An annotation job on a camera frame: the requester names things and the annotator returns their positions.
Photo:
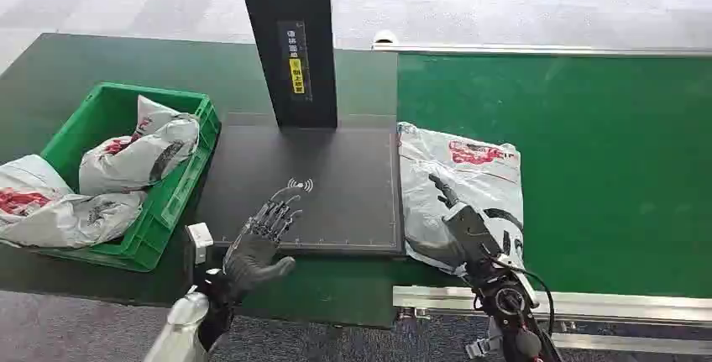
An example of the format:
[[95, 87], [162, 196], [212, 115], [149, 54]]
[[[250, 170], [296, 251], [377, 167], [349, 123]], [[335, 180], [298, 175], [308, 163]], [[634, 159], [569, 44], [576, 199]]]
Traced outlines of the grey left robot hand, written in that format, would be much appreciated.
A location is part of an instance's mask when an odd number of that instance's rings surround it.
[[296, 266], [290, 256], [275, 261], [281, 239], [301, 214], [295, 203], [304, 192], [285, 187], [272, 195], [245, 222], [223, 257], [222, 272], [228, 279], [229, 298], [240, 302], [255, 287], [289, 275]]

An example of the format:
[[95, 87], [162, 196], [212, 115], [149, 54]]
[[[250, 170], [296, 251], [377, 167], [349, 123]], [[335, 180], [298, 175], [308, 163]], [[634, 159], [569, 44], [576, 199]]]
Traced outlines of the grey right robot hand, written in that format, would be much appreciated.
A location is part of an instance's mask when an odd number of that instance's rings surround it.
[[441, 192], [437, 196], [438, 201], [448, 209], [441, 217], [448, 239], [437, 244], [408, 236], [406, 242], [416, 254], [433, 260], [438, 269], [463, 277], [468, 274], [469, 267], [499, 251], [500, 245], [488, 230], [480, 212], [460, 200], [454, 189], [440, 177], [431, 174], [428, 179]]

